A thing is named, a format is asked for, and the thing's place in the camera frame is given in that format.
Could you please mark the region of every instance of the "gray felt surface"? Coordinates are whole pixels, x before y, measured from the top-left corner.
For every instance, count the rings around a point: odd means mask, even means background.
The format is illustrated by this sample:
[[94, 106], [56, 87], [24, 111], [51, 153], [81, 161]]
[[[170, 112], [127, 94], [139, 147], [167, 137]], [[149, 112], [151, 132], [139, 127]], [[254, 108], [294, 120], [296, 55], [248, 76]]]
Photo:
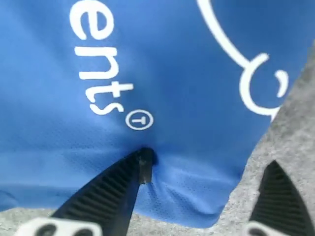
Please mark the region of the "gray felt surface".
[[[130, 236], [239, 236], [257, 197], [264, 167], [276, 159], [292, 177], [315, 219], [315, 56], [310, 53], [296, 82], [268, 132], [248, 161], [243, 179], [233, 191], [219, 222], [210, 229], [189, 229], [134, 215]], [[13, 209], [0, 213], [0, 236], [13, 235], [16, 227], [50, 210]]]

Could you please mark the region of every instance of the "blue cloth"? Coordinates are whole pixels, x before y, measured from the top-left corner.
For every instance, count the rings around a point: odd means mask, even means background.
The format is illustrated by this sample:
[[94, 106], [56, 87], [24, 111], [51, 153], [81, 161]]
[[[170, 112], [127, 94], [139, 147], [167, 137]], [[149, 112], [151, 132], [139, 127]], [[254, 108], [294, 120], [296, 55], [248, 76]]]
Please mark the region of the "blue cloth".
[[135, 210], [213, 225], [303, 68], [315, 1], [3, 0], [0, 210], [58, 208], [140, 148]]

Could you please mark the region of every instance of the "white line drawing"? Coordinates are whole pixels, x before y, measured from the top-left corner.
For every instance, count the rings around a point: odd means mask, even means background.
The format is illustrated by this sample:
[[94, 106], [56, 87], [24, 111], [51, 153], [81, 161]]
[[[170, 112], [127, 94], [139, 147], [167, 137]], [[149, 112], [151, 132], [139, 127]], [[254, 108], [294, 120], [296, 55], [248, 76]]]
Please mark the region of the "white line drawing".
[[[196, 1], [203, 16], [203, 19], [206, 22], [213, 37], [216, 39], [222, 49], [228, 54], [228, 56], [244, 69], [240, 78], [239, 92], [245, 106], [254, 113], [263, 116], [270, 116], [272, 122], [276, 117], [278, 111], [280, 110], [281, 106], [275, 108], [260, 107], [252, 100], [250, 92], [252, 76], [254, 75], [257, 68], [269, 59], [268, 54], [260, 53], [252, 60], [246, 59], [233, 45], [233, 43], [229, 40], [229, 38], [226, 36], [223, 29], [221, 28], [213, 11], [211, 0]], [[288, 88], [288, 74], [284, 70], [277, 70], [274, 75], [279, 81], [279, 90], [277, 97], [282, 97], [285, 95]]]

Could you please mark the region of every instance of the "white plastic part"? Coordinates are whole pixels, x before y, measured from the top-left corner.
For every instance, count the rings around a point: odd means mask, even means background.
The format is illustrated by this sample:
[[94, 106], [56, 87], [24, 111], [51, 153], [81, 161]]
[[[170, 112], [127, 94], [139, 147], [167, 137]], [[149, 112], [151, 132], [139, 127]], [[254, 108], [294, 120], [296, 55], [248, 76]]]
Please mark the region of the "white plastic part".
[[[251, 234], [254, 230], [260, 231], [261, 234]], [[250, 221], [244, 228], [242, 236], [289, 236], [284, 233], [281, 233], [277, 230], [274, 230], [264, 224], [261, 224], [257, 221]]]
[[56, 227], [52, 235], [47, 234], [49, 236], [75, 236], [80, 230], [91, 231], [91, 236], [102, 236], [102, 229], [96, 223], [57, 218], [33, 219], [21, 225], [14, 236], [39, 236], [40, 229], [48, 225]]

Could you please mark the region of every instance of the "black plastic tip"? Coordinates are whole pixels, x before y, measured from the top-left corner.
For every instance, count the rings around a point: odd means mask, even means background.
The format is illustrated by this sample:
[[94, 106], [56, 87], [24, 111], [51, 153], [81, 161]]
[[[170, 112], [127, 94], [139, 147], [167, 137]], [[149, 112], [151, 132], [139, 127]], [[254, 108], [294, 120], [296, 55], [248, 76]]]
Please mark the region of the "black plastic tip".
[[311, 218], [292, 181], [273, 161], [265, 169], [250, 221], [290, 236], [315, 236]]
[[151, 182], [154, 152], [142, 148], [107, 168], [53, 215], [99, 224], [106, 236], [125, 236], [139, 185]]

